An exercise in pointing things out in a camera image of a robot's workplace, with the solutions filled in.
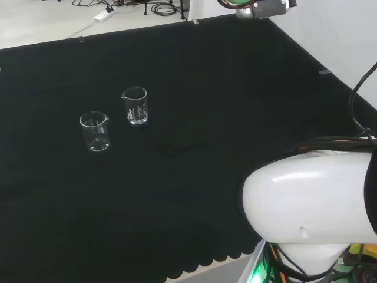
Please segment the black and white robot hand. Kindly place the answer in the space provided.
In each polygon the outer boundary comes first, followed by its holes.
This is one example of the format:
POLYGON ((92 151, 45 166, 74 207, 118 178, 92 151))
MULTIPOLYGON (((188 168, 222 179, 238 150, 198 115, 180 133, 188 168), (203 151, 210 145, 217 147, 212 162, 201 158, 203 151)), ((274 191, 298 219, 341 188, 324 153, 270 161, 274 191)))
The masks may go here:
POLYGON ((254 18, 268 18, 286 14, 290 8, 297 6, 297 0, 262 0, 255 1, 252 6, 254 18))

